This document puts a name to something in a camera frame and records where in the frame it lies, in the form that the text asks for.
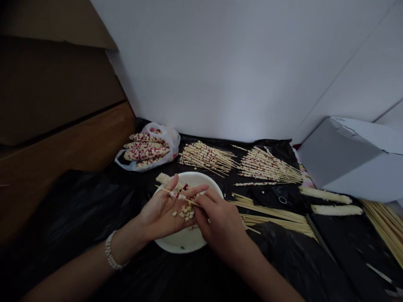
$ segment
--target white wall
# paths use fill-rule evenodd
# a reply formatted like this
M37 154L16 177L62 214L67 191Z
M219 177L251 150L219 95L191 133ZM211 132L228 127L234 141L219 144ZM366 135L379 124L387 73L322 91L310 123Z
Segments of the white wall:
M293 143L302 143L327 116L374 122L402 98L403 1L399 0L306 117ZM395 120L398 110L384 121Z
M240 141L291 138L393 2L92 0L137 116Z
M386 112L375 123L391 127L396 131L403 133L403 100Z

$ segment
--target white bowl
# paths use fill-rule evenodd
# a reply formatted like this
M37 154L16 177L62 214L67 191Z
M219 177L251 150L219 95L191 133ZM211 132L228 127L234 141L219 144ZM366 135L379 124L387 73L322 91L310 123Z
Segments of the white bowl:
M199 172L183 172L179 173L178 175L180 183L187 183L191 187L208 184L210 186L210 189L217 191L221 198L223 198L220 187L213 179L211 179L207 175ZM182 231L179 231L167 237L157 239L155 240L155 243L157 243L159 247L163 250L174 254L191 253L207 244L204 241L202 233L199 229L189 230L188 228L185 228Z

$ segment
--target pearl bracelet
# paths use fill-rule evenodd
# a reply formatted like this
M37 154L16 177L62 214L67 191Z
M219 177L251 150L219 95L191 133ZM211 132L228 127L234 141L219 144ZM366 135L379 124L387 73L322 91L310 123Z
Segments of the pearl bracelet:
M111 254L111 247L110 247L110 243L112 242L112 237L113 235L116 233L117 231L113 231L113 233L111 235L109 235L108 239L106 239L106 243L105 243L105 253L106 256L108 257L108 263L109 265L114 269L114 270L122 270L130 261L128 261L126 264L119 264L116 262L115 258L112 256Z

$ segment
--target white cardboard box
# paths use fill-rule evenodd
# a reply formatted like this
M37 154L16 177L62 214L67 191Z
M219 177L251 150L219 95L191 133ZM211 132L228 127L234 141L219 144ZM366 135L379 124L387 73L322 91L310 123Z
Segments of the white cardboard box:
M403 198L403 134L327 117L298 149L318 189L389 202Z

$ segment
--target white plastic bag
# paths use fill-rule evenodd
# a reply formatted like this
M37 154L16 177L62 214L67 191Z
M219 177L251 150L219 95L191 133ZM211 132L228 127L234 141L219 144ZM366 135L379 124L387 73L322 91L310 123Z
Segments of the white plastic bag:
M156 134L150 131L150 129L160 129L161 134ZM136 171L136 172L146 172L148 170L151 170L152 168L155 168L157 166L160 166L162 164L165 164L167 162L173 161L177 156L179 152L179 144L181 143L181 136L179 133L172 127L168 126L162 126L157 123L151 122L143 128L141 132L144 133L149 133L152 136L162 138L169 144L169 152L163 156L159 161L151 163L147 166L137 168L137 161L132 161L129 165L125 165L119 162L119 157L127 150L120 150L118 154L115 157L115 163L117 163L119 166L121 166L123 169L127 171Z

